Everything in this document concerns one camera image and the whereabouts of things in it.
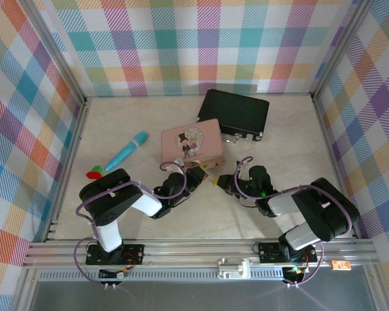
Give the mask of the pink cartoon couple tin box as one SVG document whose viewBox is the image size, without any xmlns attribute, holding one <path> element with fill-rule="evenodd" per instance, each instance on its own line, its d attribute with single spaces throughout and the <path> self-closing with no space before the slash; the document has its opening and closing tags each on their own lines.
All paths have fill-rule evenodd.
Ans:
<svg viewBox="0 0 389 311">
<path fill-rule="evenodd" d="M 185 168 L 215 168 L 225 165 L 217 119 L 162 131 L 161 151 L 164 162 L 181 159 Z"/>
</svg>

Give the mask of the blue marker pen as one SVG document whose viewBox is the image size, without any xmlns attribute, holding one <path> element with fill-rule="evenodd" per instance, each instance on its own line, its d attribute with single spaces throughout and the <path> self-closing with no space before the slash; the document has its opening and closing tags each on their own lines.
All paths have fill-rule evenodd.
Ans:
<svg viewBox="0 0 389 311">
<path fill-rule="evenodd" d="M 141 146 L 148 139 L 148 133 L 145 131 L 139 132 L 133 139 L 120 150 L 105 166 L 105 171 L 110 171 L 116 167 L 121 161 L 129 156 L 138 146 Z"/>
</svg>

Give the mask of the red and green toy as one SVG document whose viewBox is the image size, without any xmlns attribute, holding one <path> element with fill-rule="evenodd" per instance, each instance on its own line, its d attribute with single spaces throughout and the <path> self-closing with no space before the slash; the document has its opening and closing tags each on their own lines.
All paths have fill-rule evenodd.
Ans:
<svg viewBox="0 0 389 311">
<path fill-rule="evenodd" d="M 104 176 L 105 170 L 100 166 L 94 166 L 89 172 L 86 173 L 88 179 L 97 180 Z"/>
</svg>

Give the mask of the aluminium front rail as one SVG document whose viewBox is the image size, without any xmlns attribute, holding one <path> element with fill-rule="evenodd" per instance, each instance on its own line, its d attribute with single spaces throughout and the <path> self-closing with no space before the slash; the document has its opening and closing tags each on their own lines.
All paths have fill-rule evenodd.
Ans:
<svg viewBox="0 0 389 311">
<path fill-rule="evenodd" d="M 259 266 L 258 239 L 135 239 L 125 244 L 144 245 L 140 268 L 215 268 L 220 259 L 248 259 Z M 74 268 L 76 240 L 49 240 L 30 245 L 23 268 Z M 353 266 L 378 264 L 379 256 L 368 239 L 338 238 L 324 244 L 322 266 L 332 260 L 347 260 Z"/>
</svg>

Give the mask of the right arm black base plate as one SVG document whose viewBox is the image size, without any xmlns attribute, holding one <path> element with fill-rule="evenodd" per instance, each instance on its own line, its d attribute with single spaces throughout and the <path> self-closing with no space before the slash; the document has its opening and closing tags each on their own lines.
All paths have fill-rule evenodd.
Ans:
<svg viewBox="0 0 389 311">
<path fill-rule="evenodd" d="M 281 243 L 258 243 L 261 264 L 265 263 L 313 263 L 318 261 L 316 250 L 312 245 L 295 250 Z"/>
</svg>

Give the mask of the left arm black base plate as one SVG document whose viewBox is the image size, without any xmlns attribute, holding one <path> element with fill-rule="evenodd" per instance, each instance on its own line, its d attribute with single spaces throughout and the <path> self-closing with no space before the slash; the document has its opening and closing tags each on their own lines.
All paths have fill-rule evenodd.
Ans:
<svg viewBox="0 0 389 311">
<path fill-rule="evenodd" d="M 106 252 L 100 244 L 90 244 L 87 247 L 86 265 L 141 265 L 144 248 L 143 244 L 121 244 L 115 250 Z"/>
</svg>

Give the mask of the white metal bracket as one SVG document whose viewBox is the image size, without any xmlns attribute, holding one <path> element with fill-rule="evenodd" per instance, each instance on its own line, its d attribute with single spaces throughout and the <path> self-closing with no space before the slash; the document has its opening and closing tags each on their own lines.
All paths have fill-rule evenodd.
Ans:
<svg viewBox="0 0 389 311">
<path fill-rule="evenodd" d="M 250 260 L 222 258 L 217 263 L 217 277 L 222 280 L 249 279 L 251 277 Z"/>
</svg>

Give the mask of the aluminium side rail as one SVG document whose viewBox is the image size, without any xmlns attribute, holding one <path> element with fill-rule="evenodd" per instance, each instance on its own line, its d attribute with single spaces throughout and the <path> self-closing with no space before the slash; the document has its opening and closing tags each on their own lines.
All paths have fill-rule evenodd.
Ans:
<svg viewBox="0 0 389 311">
<path fill-rule="evenodd" d="M 59 214 L 62 210 L 65 195 L 69 185 L 69 179 L 73 168 L 73 163 L 78 152 L 78 147 L 82 139 L 82 133 L 86 125 L 87 117 L 89 114 L 89 107 L 91 105 L 91 97 L 86 97 L 84 103 L 81 105 L 78 120 L 75 124 L 71 142 L 67 149 L 67 155 L 62 163 L 62 171 L 60 174 L 60 180 L 57 183 L 56 194 L 52 200 L 52 204 L 49 209 L 49 213 L 46 217 L 46 221 L 43 228 L 43 233 L 39 239 L 40 242 L 46 242 L 49 240 L 49 234 L 51 233 L 51 227 L 58 223 Z"/>
<path fill-rule="evenodd" d="M 329 140 L 327 137 L 327 132 L 325 126 L 322 121 L 322 117 L 320 112 L 318 111 L 318 106 L 316 101 L 312 99 L 312 104 L 315 110 L 315 114 L 322 131 L 322 135 L 324 138 L 324 142 L 327 148 L 327 154 L 329 157 L 330 165 L 333 171 L 334 181 L 330 182 L 330 179 L 327 178 L 318 178 L 314 184 L 316 186 L 321 186 L 324 191 L 326 191 L 330 198 L 333 198 L 331 205 L 327 207 L 327 211 L 325 212 L 326 216 L 331 216 L 332 220 L 328 220 L 331 223 L 334 230 L 338 230 L 336 233 L 341 235 L 352 235 L 353 238 L 359 238 L 357 232 L 354 228 L 355 223 L 357 222 L 357 218 L 359 217 L 359 212 L 355 208 L 355 206 L 344 196 L 342 191 L 342 186 L 340 184 L 340 178 L 338 175 L 338 169 L 336 167 L 333 149 L 329 144 Z"/>
</svg>

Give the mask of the aluminium back wall rail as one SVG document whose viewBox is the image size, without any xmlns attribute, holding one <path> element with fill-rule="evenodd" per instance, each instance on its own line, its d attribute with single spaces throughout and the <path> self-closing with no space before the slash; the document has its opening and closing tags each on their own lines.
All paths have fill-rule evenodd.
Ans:
<svg viewBox="0 0 389 311">
<path fill-rule="evenodd" d="M 204 97 L 206 93 L 202 94 L 153 94 L 153 95 L 112 95 L 112 96 L 97 96 L 97 95 L 89 95 L 85 97 L 87 100 L 91 100 L 92 98 L 156 98 L 156 97 Z M 299 97 L 299 96 L 306 96 L 309 97 L 310 93 L 254 93 L 254 94 L 236 94 L 236 95 L 242 95 L 247 97 L 257 97 L 257 96 L 264 96 L 264 97 Z"/>
</svg>

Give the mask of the aluminium corner post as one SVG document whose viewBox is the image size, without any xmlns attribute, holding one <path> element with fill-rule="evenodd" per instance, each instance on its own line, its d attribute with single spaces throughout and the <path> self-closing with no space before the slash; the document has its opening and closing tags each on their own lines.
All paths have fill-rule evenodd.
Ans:
<svg viewBox="0 0 389 311">
<path fill-rule="evenodd" d="M 75 99 L 81 106 L 86 105 L 86 96 L 84 95 L 79 83 L 77 82 L 72 70 L 68 66 L 61 50 L 59 49 L 56 41 L 54 40 L 51 31 L 44 22 L 40 11 L 37 9 L 33 0 L 18 0 L 21 8 L 26 13 L 29 21 L 32 23 L 33 28 L 38 33 L 38 36 L 43 42 L 44 47 L 47 49 L 50 57 L 55 62 L 60 74 L 64 78 L 69 89 L 73 93 Z"/>
<path fill-rule="evenodd" d="M 358 0 L 355 9 L 349 17 L 349 22 L 344 27 L 341 35 L 338 38 L 337 44 L 331 53 L 330 59 L 327 61 L 324 70 L 321 72 L 320 78 L 315 84 L 314 90 L 310 92 L 314 103 L 321 99 L 324 89 L 327 87 L 334 71 L 338 67 L 343 55 L 347 51 L 350 43 L 355 37 L 364 18 L 370 11 L 375 0 Z"/>
</svg>

